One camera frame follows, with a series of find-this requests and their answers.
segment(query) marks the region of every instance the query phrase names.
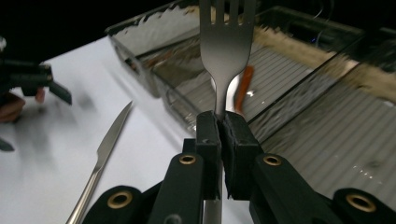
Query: white surface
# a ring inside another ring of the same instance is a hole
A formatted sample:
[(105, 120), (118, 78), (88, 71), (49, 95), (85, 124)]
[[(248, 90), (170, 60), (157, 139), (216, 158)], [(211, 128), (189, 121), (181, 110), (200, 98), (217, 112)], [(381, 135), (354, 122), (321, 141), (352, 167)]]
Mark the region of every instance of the white surface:
[[(0, 124), (0, 136), (15, 147), (0, 151), (1, 224), (65, 223), (92, 173), (97, 148), (131, 100), (134, 107), (89, 208), (110, 188), (144, 191), (163, 180), (183, 139), (193, 137), (124, 70), (107, 37), (49, 63), (55, 81), (72, 92), (73, 105), (47, 90), (43, 105), (25, 98), (21, 119)], [(252, 223), (248, 202), (223, 203), (223, 223)]]

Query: screw hole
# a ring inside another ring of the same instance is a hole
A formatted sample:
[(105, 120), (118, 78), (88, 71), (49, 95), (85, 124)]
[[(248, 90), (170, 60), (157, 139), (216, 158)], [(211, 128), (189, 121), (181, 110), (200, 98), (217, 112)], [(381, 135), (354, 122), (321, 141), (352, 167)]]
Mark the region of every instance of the screw hole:
[(273, 165), (273, 166), (278, 166), (282, 163), (282, 160), (280, 160), (278, 157), (275, 156), (265, 156), (263, 160), (268, 165)]
[(169, 215), (165, 218), (163, 224), (182, 224), (181, 217), (179, 215)]
[(107, 200), (107, 206), (114, 209), (125, 207), (132, 201), (132, 193), (127, 190), (122, 190), (111, 195)]
[(181, 156), (178, 160), (180, 161), (180, 163), (185, 165), (190, 165), (195, 163), (195, 157), (191, 155)]
[(212, 143), (212, 141), (210, 141), (209, 139), (203, 139), (202, 142), (206, 144)]
[(346, 201), (363, 212), (372, 213), (376, 210), (375, 204), (370, 199), (359, 194), (348, 194)]

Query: butter knife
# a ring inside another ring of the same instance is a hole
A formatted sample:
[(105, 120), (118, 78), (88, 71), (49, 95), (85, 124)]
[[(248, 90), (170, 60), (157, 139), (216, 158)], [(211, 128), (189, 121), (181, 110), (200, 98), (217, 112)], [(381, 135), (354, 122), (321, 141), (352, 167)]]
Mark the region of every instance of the butter knife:
[(73, 213), (67, 220), (66, 224), (79, 224), (84, 216), (85, 210), (87, 209), (87, 205), (91, 199), (91, 196), (94, 192), (94, 189), (98, 183), (100, 176), (102, 175), (103, 169), (106, 165), (107, 159), (110, 156), (111, 151), (113, 150), (118, 136), (120, 134), (121, 128), (125, 119), (127, 118), (129, 111), (132, 107), (132, 101), (125, 106), (117, 118), (114, 120), (107, 134), (105, 135), (102, 143), (97, 149), (97, 162), (95, 167), (93, 168), (90, 179), (88, 180), (87, 185), (85, 186), (84, 191), (76, 204)]

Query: silver fork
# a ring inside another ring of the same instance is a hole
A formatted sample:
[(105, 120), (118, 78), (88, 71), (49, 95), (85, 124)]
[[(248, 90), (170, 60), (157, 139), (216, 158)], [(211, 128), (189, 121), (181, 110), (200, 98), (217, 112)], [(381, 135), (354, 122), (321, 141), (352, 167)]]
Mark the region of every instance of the silver fork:
[[(200, 47), (206, 71), (216, 85), (215, 114), (224, 120), (227, 90), (231, 81), (248, 64), (253, 39), (256, 0), (245, 0), (239, 20), (239, 0), (229, 0), (229, 19), (224, 20), (224, 0), (216, 0), (216, 18), (211, 19), (211, 1), (200, 0)], [(219, 168), (219, 193), (222, 192), (222, 165)], [(205, 201), (204, 223), (221, 223), (221, 199)]]

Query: black background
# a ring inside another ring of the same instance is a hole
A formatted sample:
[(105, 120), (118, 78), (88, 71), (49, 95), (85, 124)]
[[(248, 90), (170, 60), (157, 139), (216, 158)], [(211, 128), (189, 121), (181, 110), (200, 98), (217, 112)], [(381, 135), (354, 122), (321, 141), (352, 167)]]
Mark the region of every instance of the black background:
[[(14, 0), (0, 3), (0, 35), (4, 56), (42, 62), (106, 36), (111, 25), (160, 7), (170, 0), (56, 1)], [(396, 28), (394, 0), (262, 0), (261, 8), (290, 7), (312, 15), (373, 31)]]

